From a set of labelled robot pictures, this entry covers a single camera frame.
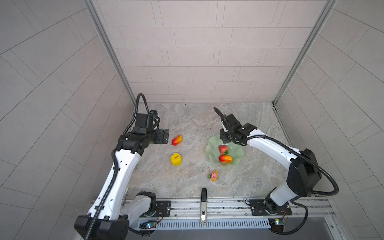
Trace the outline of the red fake strawberry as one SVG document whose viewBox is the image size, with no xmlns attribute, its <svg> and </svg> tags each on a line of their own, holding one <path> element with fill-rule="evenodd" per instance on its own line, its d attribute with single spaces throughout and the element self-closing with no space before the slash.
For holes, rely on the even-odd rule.
<svg viewBox="0 0 384 240">
<path fill-rule="evenodd" d="M 221 155 L 229 155 L 229 148 L 226 145 L 219 145 L 219 152 Z"/>
</svg>

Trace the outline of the red yellow fake mango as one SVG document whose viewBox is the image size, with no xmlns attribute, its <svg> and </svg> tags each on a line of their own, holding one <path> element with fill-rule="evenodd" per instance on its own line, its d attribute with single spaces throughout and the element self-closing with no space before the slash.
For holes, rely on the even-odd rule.
<svg viewBox="0 0 384 240">
<path fill-rule="evenodd" d="M 172 139 L 171 145 L 172 146 L 177 146 L 177 145 L 179 145 L 182 142 L 182 140 L 183 140 L 182 136 L 178 135 L 177 137 Z"/>
</svg>

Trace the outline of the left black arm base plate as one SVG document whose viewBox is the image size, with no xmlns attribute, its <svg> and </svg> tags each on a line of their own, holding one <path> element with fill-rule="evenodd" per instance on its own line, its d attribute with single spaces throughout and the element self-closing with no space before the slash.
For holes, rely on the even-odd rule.
<svg viewBox="0 0 384 240">
<path fill-rule="evenodd" d="M 171 201 L 157 201 L 156 202 L 156 211 L 152 217 L 169 217 L 171 212 Z"/>
</svg>

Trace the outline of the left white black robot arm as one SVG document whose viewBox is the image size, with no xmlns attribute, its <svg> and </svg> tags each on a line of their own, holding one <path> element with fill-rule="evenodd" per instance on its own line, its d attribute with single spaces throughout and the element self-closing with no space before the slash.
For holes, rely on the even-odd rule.
<svg viewBox="0 0 384 240">
<path fill-rule="evenodd" d="M 121 213 L 131 175 L 144 150 L 150 144 L 169 142 L 169 130 L 160 129 L 157 111 L 146 108 L 145 114 L 138 112 L 140 100 L 146 100 L 142 93 L 137 95 L 131 122 L 111 152 L 113 165 L 99 196 L 88 213 L 75 221 L 75 230 L 85 240 L 124 240 L 131 223 L 157 212 L 156 195 L 140 192 L 127 205 L 126 213 Z"/>
</svg>

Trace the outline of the red orange fake mango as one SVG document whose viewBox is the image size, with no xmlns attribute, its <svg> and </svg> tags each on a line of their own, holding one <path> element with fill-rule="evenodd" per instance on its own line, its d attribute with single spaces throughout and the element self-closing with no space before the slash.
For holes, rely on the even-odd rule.
<svg viewBox="0 0 384 240">
<path fill-rule="evenodd" d="M 222 164 L 231 163 L 233 161 L 233 158 L 229 155 L 220 155 L 218 159 Z"/>
</svg>

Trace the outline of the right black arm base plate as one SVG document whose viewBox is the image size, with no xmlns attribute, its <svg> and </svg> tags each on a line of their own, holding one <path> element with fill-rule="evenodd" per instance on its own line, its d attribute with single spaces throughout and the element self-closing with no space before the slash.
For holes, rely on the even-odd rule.
<svg viewBox="0 0 384 240">
<path fill-rule="evenodd" d="M 264 204 L 264 200 L 262 199 L 251 199 L 246 200 L 246 203 L 251 208 L 251 212 L 253 216 L 283 216 L 283 215 L 292 215 L 292 209 L 290 206 L 290 202 L 286 202 L 283 206 L 277 206 L 276 210 L 273 210 L 270 213 Z"/>
</svg>

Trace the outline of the yellow fake bell pepper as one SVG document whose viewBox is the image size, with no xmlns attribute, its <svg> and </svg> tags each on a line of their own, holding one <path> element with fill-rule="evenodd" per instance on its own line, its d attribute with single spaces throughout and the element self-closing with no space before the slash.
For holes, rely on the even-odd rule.
<svg viewBox="0 0 384 240">
<path fill-rule="evenodd" d="M 182 164 L 182 157 L 178 153 L 174 153 L 171 156 L 171 163 L 173 166 L 179 166 Z"/>
</svg>

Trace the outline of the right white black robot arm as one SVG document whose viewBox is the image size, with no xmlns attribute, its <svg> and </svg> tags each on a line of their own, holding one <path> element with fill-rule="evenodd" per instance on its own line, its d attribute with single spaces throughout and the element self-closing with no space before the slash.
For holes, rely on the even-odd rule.
<svg viewBox="0 0 384 240">
<path fill-rule="evenodd" d="M 269 155 L 288 170 L 287 180 L 265 197 L 262 206 L 269 215 L 276 215 L 288 202 L 310 194 L 334 196 L 339 186 L 334 178 L 318 165 L 315 154 L 289 147 L 267 136 L 252 124 L 241 125 L 234 115 L 224 115 L 218 108 L 222 129 L 220 138 L 224 144 L 234 143 L 242 147 L 251 146 Z"/>
</svg>

